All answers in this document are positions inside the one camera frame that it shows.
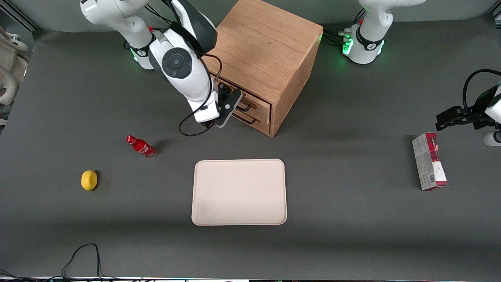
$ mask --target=green led light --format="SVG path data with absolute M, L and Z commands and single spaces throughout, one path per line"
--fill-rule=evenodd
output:
M 136 54 L 134 54 L 134 51 L 132 51 L 132 48 L 130 49 L 130 52 L 132 53 L 132 56 L 134 56 L 134 61 L 137 62 Z
M 381 51 L 383 50 L 383 45 L 384 45 L 384 40 L 381 42 L 381 47 L 379 47 L 379 51 L 377 51 L 377 54 L 381 54 Z
M 350 38 L 350 40 L 348 40 L 343 46 L 343 53 L 345 55 L 348 55 L 351 51 L 352 46 L 353 46 L 353 39 Z

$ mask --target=coca-cola bottle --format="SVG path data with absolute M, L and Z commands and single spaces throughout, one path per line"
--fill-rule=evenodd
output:
M 156 156 L 156 150 L 143 139 L 137 139 L 132 135 L 127 136 L 127 142 L 132 145 L 134 150 L 148 159 L 152 159 Z

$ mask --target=gray table surface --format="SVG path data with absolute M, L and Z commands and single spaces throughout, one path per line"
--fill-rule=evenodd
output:
M 422 192 L 411 147 L 460 104 L 471 72 L 501 67 L 493 19 L 395 23 L 388 36 L 367 66 L 322 43 L 275 138 L 235 119 L 188 138 L 186 100 L 118 33 L 39 34 L 0 137 L 1 268 L 57 275 L 95 242 L 112 276 L 499 280 L 501 150 L 471 126 L 440 132 L 450 186 Z M 475 78 L 471 101 L 498 80 Z M 286 164 L 286 223 L 195 226 L 195 164 L 259 158 Z M 80 187 L 85 170 L 100 172 L 94 192 Z M 84 249 L 68 274 L 95 275 L 95 263 Z

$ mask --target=lemon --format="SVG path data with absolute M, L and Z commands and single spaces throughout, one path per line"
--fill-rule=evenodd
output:
M 94 171 L 86 171 L 82 174 L 82 187 L 91 191 L 96 188 L 97 185 L 97 174 Z

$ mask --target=black metal handle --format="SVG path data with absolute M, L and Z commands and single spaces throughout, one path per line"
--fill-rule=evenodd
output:
M 249 111 L 249 110 L 251 109 L 251 107 L 252 107 L 252 106 L 249 104 L 249 105 L 247 105 L 247 107 L 245 107 L 245 108 L 242 108 L 242 107 L 236 106 L 236 109 L 237 109 L 237 110 L 239 110 L 239 111 L 241 111 L 241 112 L 246 112 L 246 111 Z
M 241 121 L 243 121 L 243 122 L 247 123 L 248 125 L 252 125 L 252 124 L 254 124 L 254 123 L 257 121 L 257 119 L 255 119 L 255 118 L 254 118 L 254 119 L 252 119 L 252 121 L 248 121 L 248 120 L 246 120 L 245 118 L 243 118 L 243 117 L 241 117 L 241 116 L 238 116 L 238 115 L 236 115 L 236 114 L 234 114 L 234 113 L 233 113 L 232 115 L 233 115 L 234 117 L 238 118 L 239 120 L 241 120 Z

